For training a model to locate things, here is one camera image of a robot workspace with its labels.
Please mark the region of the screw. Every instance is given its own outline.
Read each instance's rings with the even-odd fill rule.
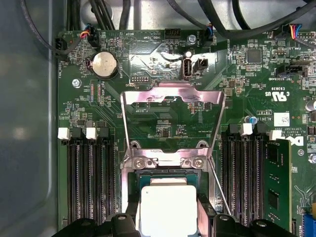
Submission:
[[[257,225],[260,226],[260,227],[266,227],[267,224],[264,223],[263,221],[257,221]]]
[[[81,87],[81,80],[80,79],[73,79],[72,85],[76,89],[80,88]]]
[[[134,161],[134,165],[135,165],[135,167],[136,167],[137,169],[145,168],[145,162],[144,162],[144,160],[139,159],[139,158]]]
[[[204,161],[200,158],[194,160],[194,167],[197,169],[201,169],[204,165]]]
[[[194,45],[197,43],[197,37],[195,35],[189,35],[187,38],[187,42],[190,45]]]
[[[308,161],[312,164],[316,164],[316,154],[310,154]]]
[[[229,218],[227,216],[224,216],[224,215],[220,216],[219,219],[221,219],[223,221],[228,221],[229,220]]]
[[[186,58],[191,58],[191,57],[192,57],[192,52],[191,52],[191,51],[187,51],[187,52],[184,54],[184,56],[185,56]]]

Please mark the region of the capacitor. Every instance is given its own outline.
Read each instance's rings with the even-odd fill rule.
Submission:
[[[100,79],[111,79],[119,72],[115,56],[106,51],[97,52],[86,61],[87,68]]]
[[[245,123],[251,123],[252,125],[256,125],[258,123],[258,119],[256,117],[246,116]]]
[[[305,104],[305,109],[307,111],[316,111],[316,100],[309,100]]]

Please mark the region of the mounting screw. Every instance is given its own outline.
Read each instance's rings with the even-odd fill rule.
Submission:
[[[145,168],[145,162],[143,159],[135,159],[134,166],[136,167],[136,169],[143,169]]]
[[[197,43],[197,37],[195,35],[189,35],[187,38],[187,42],[189,45],[194,45]]]
[[[197,169],[201,169],[204,165],[204,161],[201,158],[196,158],[193,161],[193,167]]]
[[[72,85],[76,89],[80,88],[81,87],[81,80],[80,79],[73,79]]]
[[[224,215],[220,216],[219,219],[221,219],[223,221],[228,221],[229,220],[229,218],[227,216],[224,216]]]
[[[257,225],[260,226],[260,227],[266,227],[267,224],[264,223],[263,221],[257,221]]]
[[[308,161],[312,164],[316,164],[316,154],[310,154]]]

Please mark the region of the chip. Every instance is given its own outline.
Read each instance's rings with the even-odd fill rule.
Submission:
[[[248,49],[247,61],[248,61],[248,63],[261,63],[261,50],[260,49]]]
[[[315,128],[314,126],[307,127],[307,135],[315,135]]]
[[[227,100],[225,102],[225,106],[231,108],[233,106],[233,101],[232,100]]]
[[[233,96],[233,89],[230,87],[226,87],[224,88],[224,93],[226,94],[226,96]]]
[[[95,127],[105,127],[105,122],[104,121],[96,121],[95,122]]]
[[[169,137],[169,130],[168,130],[168,129],[164,129],[164,130],[162,131],[162,136],[163,136],[163,137]]]
[[[212,104],[211,103],[205,103],[205,109],[206,110],[210,110],[211,109],[211,107],[212,107]]]
[[[268,204],[278,210],[278,194],[270,189],[268,191]]]
[[[278,148],[275,146],[270,146],[268,149],[268,159],[273,163],[278,162]]]
[[[84,126],[84,125],[85,125],[85,120],[80,120],[80,119],[78,119],[78,120],[77,120],[77,125],[78,125],[78,126]]]

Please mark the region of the white label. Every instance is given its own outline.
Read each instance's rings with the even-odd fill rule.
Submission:
[[[284,92],[272,92],[272,97],[274,101],[287,101],[286,96],[284,95]]]
[[[274,113],[275,127],[289,127],[290,113]]]

